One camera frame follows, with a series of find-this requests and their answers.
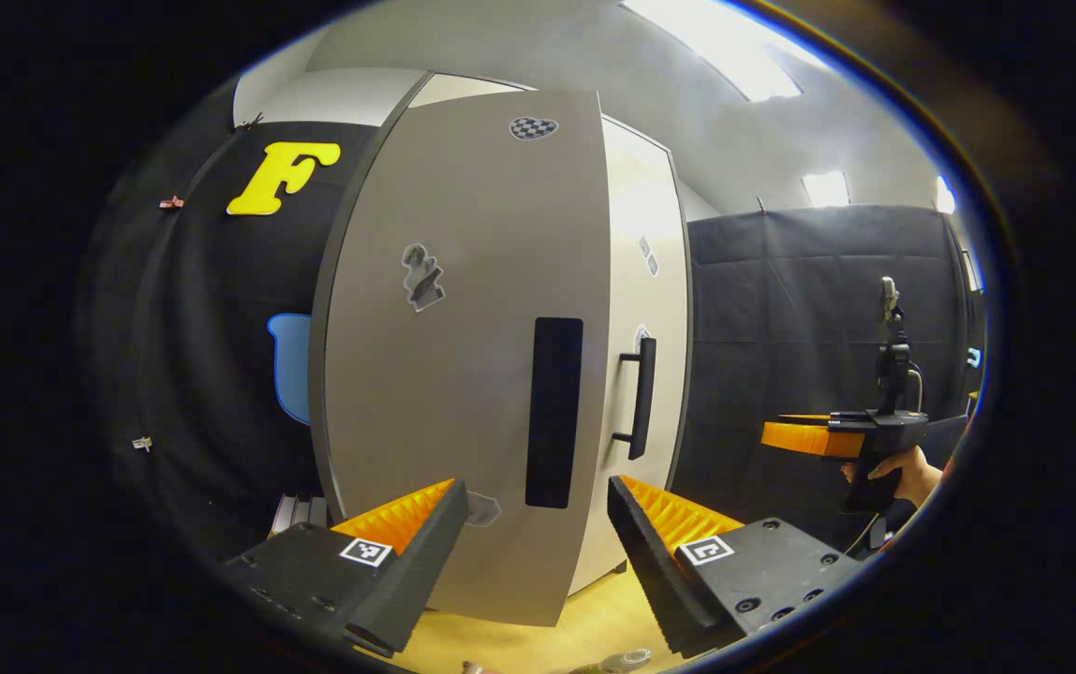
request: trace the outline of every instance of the gray door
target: gray door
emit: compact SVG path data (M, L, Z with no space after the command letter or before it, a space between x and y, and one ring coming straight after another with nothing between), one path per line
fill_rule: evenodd
M489 526L462 530L431 608L560 617L600 455L609 217L600 104L586 90L409 108L358 193L311 363L324 378L314 440L346 517L449 477L498 500ZM543 317L583 321L567 507L525 503Z

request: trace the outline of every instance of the ceiling light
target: ceiling light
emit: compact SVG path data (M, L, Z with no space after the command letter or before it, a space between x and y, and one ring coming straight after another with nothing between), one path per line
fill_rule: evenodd
M952 213L954 209L953 203L953 192L950 192L950 187L945 183L945 179L940 175L936 177L936 210L943 213Z
M763 50L777 46L816 68L816 56L726 3L713 0L624 0L712 65L751 102L798 96L799 87Z
M821 206L849 206L849 186L840 170L820 175L804 175L804 188L815 208Z

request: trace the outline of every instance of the ceiling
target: ceiling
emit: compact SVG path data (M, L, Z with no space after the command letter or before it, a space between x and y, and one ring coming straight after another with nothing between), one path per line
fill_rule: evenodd
M799 178L846 171L854 203L931 206L935 164L840 72L764 47L804 92L751 103L619 0L385 0L334 22L307 71L416 68L537 89L594 89L603 111L671 150L722 213L808 206Z

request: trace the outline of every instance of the yellow letter f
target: yellow letter f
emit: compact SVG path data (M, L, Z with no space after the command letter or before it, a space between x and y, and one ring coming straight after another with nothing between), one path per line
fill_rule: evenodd
M317 162L330 166L341 153L336 142L271 142L265 151L267 157L263 165L258 166L242 195L229 201L226 213L232 216L269 216L280 210L275 192L281 183L285 184L284 192L295 195L306 186ZM293 166L293 162L302 154L310 154L310 157Z

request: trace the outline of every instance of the orange gripper pad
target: orange gripper pad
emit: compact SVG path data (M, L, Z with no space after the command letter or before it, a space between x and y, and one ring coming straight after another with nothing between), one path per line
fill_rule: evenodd
M412 494L352 517L332 530L367 542L384 543L385 546L392 546L396 554L404 554L409 542L413 540L426 518L434 512L434 506L438 505L453 483L455 479L452 477L444 482L413 491Z
M662 538L662 545L667 547L671 556L684 543L733 532L741 526L739 521L676 496L670 491L659 490L657 487L639 482L627 475L622 475L620 479L628 487L633 499L637 500L650 524L653 524L654 532Z
M771 448L791 449L808 455L858 458L863 448L862 433L830 433L824 426L803 423L763 423L762 443Z

